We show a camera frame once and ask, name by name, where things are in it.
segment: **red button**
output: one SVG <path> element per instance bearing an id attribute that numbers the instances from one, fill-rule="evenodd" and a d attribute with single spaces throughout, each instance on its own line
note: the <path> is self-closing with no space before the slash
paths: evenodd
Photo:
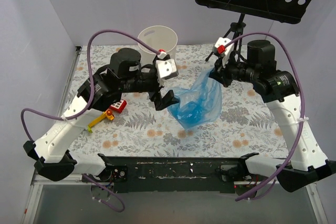
<path id="1" fill-rule="evenodd" d="M 222 53 L 224 53 L 225 52 L 225 47 L 223 46 L 223 45 L 220 45 L 218 48 L 217 48 L 217 51 L 218 51 L 218 53 L 221 55 Z"/>

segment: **gray floor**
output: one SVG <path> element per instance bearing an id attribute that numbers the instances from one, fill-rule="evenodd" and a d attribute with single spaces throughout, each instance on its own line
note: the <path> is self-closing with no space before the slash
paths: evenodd
<path id="1" fill-rule="evenodd" d="M 290 194 L 275 185 L 252 202 L 217 192 L 121 195 L 126 210 L 119 214 L 92 200 L 88 185 L 45 185 L 34 223 L 317 223 L 305 188 Z"/>

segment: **white bucket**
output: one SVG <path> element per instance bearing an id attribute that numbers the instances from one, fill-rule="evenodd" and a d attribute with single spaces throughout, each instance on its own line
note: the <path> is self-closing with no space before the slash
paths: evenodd
<path id="1" fill-rule="evenodd" d="M 175 59 L 177 34 L 166 26 L 151 26 L 139 33 L 138 38 L 155 50 L 163 49 L 171 58 Z M 138 43 L 141 53 L 141 65 L 152 64 L 155 53 Z"/>

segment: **tabletop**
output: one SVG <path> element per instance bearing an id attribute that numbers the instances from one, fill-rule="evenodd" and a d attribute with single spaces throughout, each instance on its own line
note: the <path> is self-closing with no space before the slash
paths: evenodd
<path id="1" fill-rule="evenodd" d="M 92 46 L 92 70 L 106 65 L 120 48 L 137 46 Z M 204 59 L 212 45 L 177 46 L 176 64 L 179 76 L 165 82 L 171 87 L 191 87 L 198 75 L 211 69 L 215 57 Z M 87 48 L 83 47 L 71 82 L 67 105 L 77 89 L 88 78 Z M 114 120 L 104 119 L 83 131 L 70 151 L 106 156 L 164 157 L 240 157 L 258 152 L 263 156 L 282 158 L 288 154 L 286 142 L 272 113 L 249 83 L 234 81 L 222 88 L 222 112 L 219 118 L 185 131 L 167 109 L 155 111 L 147 93 L 126 93 L 127 106 Z"/>

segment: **metal frame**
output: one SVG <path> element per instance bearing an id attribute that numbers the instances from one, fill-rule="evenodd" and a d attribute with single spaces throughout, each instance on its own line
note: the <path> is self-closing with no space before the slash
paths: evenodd
<path id="1" fill-rule="evenodd" d="M 64 109 L 65 102 L 67 99 L 67 94 L 69 92 L 69 88 L 71 86 L 71 81 L 73 78 L 73 75 L 75 73 L 75 69 L 77 66 L 77 62 L 79 59 L 80 50 L 76 51 L 76 57 L 73 61 L 73 64 L 71 66 L 71 71 L 69 73 L 69 78 L 66 83 L 66 87 L 62 96 L 62 101 L 60 108 L 58 110 L 58 115 L 60 115 Z M 236 185 L 242 185 L 244 182 L 236 182 Z M 51 180 L 48 180 L 38 174 L 35 174 L 33 176 L 33 180 L 31 182 L 31 188 L 28 196 L 28 202 L 26 205 L 26 210 L 24 213 L 24 216 L 22 218 L 22 224 L 32 224 L 35 219 L 35 215 L 37 212 L 38 204 L 40 201 L 40 197 L 43 190 L 43 185 L 87 185 L 86 183 L 81 182 L 81 175 L 70 175 L 67 178 L 59 181 L 59 182 L 53 182 Z M 306 187 L 307 193 L 309 195 L 309 199 L 311 202 L 311 205 L 313 207 L 314 214 L 316 216 L 317 222 L 322 224 L 328 224 L 328 220 L 326 217 L 326 214 L 324 212 L 319 194 L 316 189 L 316 184 L 310 184 Z"/>

